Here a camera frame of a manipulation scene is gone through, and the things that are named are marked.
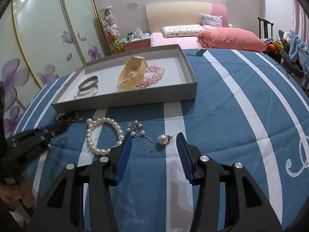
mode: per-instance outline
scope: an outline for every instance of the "yellow object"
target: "yellow object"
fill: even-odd
[[[141,85],[147,68],[146,60],[143,56],[132,56],[118,77],[118,87],[122,90],[134,90]]]
[[[279,42],[273,41],[272,45],[275,46],[278,51],[284,50],[283,45]]]

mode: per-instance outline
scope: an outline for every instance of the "cardboard tray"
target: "cardboard tray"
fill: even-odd
[[[133,55],[143,56],[148,65],[161,65],[166,69],[156,84],[131,91],[119,91],[118,76],[125,62]],[[99,90],[93,97],[77,97],[78,85],[89,77],[98,76]],[[58,113],[85,111],[129,105],[194,100],[197,81],[191,66],[179,45],[142,48],[107,56],[88,63],[76,71],[52,102]]]

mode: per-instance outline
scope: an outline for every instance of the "headboard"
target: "headboard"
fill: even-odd
[[[146,5],[150,32],[162,32],[165,26],[201,24],[200,13],[223,16],[223,27],[228,27],[225,5],[208,2],[165,2]]]

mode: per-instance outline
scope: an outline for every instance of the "striped pink curtain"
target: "striped pink curtain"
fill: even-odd
[[[309,18],[298,0],[293,0],[294,32],[300,39],[309,44]]]

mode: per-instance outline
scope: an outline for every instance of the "red object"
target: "red object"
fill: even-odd
[[[125,51],[136,50],[144,47],[150,47],[150,39],[138,40],[123,44]]]
[[[276,52],[277,51],[277,48],[274,45],[270,44],[270,43],[267,44],[266,46],[267,46],[267,49],[269,51],[271,51],[271,52]]]

